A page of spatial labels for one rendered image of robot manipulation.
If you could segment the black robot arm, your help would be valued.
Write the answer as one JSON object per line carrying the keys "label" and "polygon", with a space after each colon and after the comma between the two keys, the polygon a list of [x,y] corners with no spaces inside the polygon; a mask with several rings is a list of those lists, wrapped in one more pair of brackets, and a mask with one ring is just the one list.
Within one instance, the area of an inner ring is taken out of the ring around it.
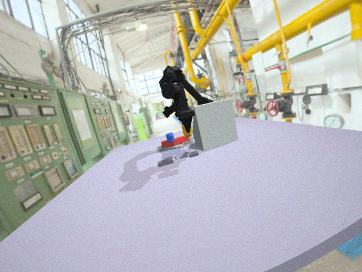
{"label": "black robot arm", "polygon": [[[176,83],[176,84],[174,84]],[[198,102],[198,106],[214,102],[201,94],[186,80],[185,74],[177,66],[167,66],[163,71],[163,76],[159,80],[159,86],[162,90],[162,96],[166,99],[176,99],[185,97],[185,90],[190,93]],[[184,90],[185,89],[185,90]],[[162,112],[168,118],[173,112],[178,112],[178,107],[172,101],[170,107],[166,106]]]}

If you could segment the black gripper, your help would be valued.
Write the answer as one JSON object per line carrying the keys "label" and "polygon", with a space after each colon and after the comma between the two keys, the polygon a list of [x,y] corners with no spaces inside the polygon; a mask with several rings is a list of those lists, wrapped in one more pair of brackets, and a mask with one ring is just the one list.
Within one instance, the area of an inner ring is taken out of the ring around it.
{"label": "black gripper", "polygon": [[178,112],[175,113],[175,116],[178,117],[177,119],[182,122],[182,124],[186,129],[186,132],[189,133],[191,128],[192,118],[193,116],[195,116],[195,111],[188,107],[187,101],[188,99],[186,96],[174,99],[174,103],[179,110]]}

